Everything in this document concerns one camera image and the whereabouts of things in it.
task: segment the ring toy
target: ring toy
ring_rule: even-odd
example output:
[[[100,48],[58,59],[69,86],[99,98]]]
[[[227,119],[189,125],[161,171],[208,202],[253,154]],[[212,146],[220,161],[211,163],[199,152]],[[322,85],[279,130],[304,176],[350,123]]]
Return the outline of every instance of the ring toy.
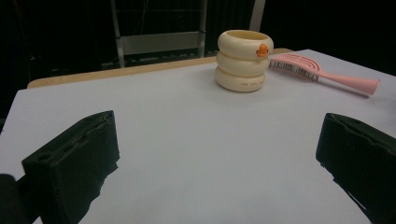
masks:
[[[267,54],[259,53],[263,45],[268,50]],[[219,36],[218,47],[228,56],[243,60],[258,60],[274,50],[274,41],[270,36],[259,32],[231,30]]]
[[[265,57],[260,60],[240,60],[218,52],[216,62],[222,71],[237,77],[257,77],[267,70],[270,60]]]
[[[215,80],[220,86],[231,91],[256,91],[262,87],[265,74],[258,77],[235,77],[216,68]]]

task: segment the wooden table edge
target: wooden table edge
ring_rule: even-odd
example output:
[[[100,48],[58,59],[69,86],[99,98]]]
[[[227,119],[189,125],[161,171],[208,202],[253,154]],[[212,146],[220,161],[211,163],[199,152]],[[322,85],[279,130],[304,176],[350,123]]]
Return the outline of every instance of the wooden table edge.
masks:
[[[274,49],[272,54],[287,53],[287,52],[292,52],[292,50]],[[80,82],[80,81],[95,80],[95,79],[101,79],[107,77],[129,76],[134,74],[156,72],[161,70],[194,66],[204,63],[215,63],[215,62],[216,62],[216,57],[205,57],[205,58],[188,59],[188,60],[175,61],[169,63],[154,63],[148,65],[134,66],[134,67],[109,69],[98,72],[79,73],[74,75],[66,75],[66,76],[58,76],[58,77],[44,77],[31,81],[28,84],[27,89]]]

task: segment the white table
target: white table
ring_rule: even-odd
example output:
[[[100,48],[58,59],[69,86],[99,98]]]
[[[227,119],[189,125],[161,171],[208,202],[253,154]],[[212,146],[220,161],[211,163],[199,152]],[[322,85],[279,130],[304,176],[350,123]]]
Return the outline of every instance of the white table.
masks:
[[[326,113],[396,136],[396,77],[296,53],[381,84],[368,97],[268,71],[260,90],[237,93],[216,84],[209,63],[22,90],[0,135],[0,172],[22,177],[22,159],[114,110],[119,169],[81,223],[370,223],[315,153]]]

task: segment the cream ring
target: cream ring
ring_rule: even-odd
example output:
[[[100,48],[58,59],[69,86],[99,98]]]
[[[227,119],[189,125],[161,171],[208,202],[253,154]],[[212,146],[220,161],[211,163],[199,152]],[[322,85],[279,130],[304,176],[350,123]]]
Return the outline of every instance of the cream ring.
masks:
[[[240,60],[218,52],[216,62],[222,71],[238,77],[257,77],[267,70],[270,60]]]
[[[218,47],[223,53],[244,60],[257,60],[257,50],[261,44],[268,48],[268,53],[274,50],[274,41],[270,36],[254,31],[226,31],[218,39]]]
[[[234,77],[216,68],[215,80],[220,86],[231,91],[256,91],[262,87],[265,74],[258,77]]]

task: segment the pink hairbrush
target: pink hairbrush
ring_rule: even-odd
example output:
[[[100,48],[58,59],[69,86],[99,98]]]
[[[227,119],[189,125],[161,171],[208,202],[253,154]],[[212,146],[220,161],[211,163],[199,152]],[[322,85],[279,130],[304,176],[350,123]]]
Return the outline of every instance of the pink hairbrush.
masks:
[[[372,95],[379,85],[379,79],[328,74],[324,72],[323,69],[320,68],[319,64],[314,60],[305,56],[290,53],[275,56],[271,59],[269,67],[290,72],[298,77],[312,81],[318,81],[319,77],[324,77],[331,81]]]

